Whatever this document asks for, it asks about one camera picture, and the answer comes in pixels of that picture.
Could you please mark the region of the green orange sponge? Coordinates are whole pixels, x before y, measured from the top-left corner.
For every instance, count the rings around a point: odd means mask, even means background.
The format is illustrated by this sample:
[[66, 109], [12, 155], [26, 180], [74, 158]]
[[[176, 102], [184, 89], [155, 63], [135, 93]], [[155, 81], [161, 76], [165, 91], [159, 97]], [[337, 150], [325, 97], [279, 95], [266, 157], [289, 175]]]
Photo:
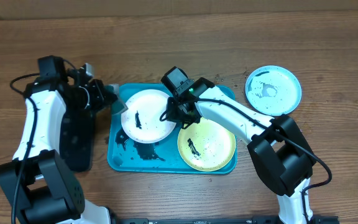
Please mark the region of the green orange sponge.
[[117, 115], [122, 114], [123, 112], [128, 110], [127, 105], [120, 97], [119, 94], [119, 84], [114, 83], [107, 86], [109, 92], [113, 93], [116, 96], [116, 100], [111, 104], [111, 114]]

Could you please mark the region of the white round plate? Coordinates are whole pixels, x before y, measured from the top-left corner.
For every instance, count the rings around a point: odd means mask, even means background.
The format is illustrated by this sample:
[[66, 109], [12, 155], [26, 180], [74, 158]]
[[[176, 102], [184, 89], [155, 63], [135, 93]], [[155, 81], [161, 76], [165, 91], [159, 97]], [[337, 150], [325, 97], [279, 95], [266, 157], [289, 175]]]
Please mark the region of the white round plate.
[[128, 109], [121, 115], [124, 132], [134, 141], [150, 144], [165, 139], [176, 123], [161, 121], [169, 95], [160, 90], [142, 90], [127, 101]]

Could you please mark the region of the light blue round plate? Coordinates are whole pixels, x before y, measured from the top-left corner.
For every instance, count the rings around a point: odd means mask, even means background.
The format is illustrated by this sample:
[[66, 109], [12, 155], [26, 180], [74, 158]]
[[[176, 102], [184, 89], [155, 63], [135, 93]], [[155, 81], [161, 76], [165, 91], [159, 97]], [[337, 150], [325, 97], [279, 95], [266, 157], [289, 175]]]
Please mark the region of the light blue round plate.
[[253, 109], [270, 116], [290, 114], [301, 102], [302, 88], [286, 68], [266, 65], [254, 70], [245, 83], [245, 96]]

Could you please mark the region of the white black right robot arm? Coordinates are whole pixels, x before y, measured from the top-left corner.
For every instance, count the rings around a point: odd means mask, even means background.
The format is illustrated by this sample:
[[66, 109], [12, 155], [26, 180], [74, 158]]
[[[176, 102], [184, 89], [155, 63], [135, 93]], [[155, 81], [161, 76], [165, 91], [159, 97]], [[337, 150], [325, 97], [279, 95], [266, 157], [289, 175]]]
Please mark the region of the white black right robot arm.
[[311, 223], [308, 190], [316, 156], [295, 121], [260, 114], [228, 97], [213, 82], [192, 80], [178, 67], [161, 79], [172, 96], [162, 121], [183, 129], [202, 118], [214, 121], [241, 138], [260, 180], [277, 195], [282, 223]]

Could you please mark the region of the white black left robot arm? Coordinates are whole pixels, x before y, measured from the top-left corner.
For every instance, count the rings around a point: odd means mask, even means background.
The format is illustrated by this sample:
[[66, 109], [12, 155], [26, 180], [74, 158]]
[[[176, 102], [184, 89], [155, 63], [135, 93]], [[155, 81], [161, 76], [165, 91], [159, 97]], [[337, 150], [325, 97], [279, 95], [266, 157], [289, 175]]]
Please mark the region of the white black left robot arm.
[[97, 112], [125, 105], [119, 85], [105, 85], [90, 64], [39, 58], [21, 96], [26, 119], [17, 151], [0, 165], [0, 187], [11, 205], [12, 223], [116, 223], [108, 207], [85, 198], [75, 177], [91, 167]]

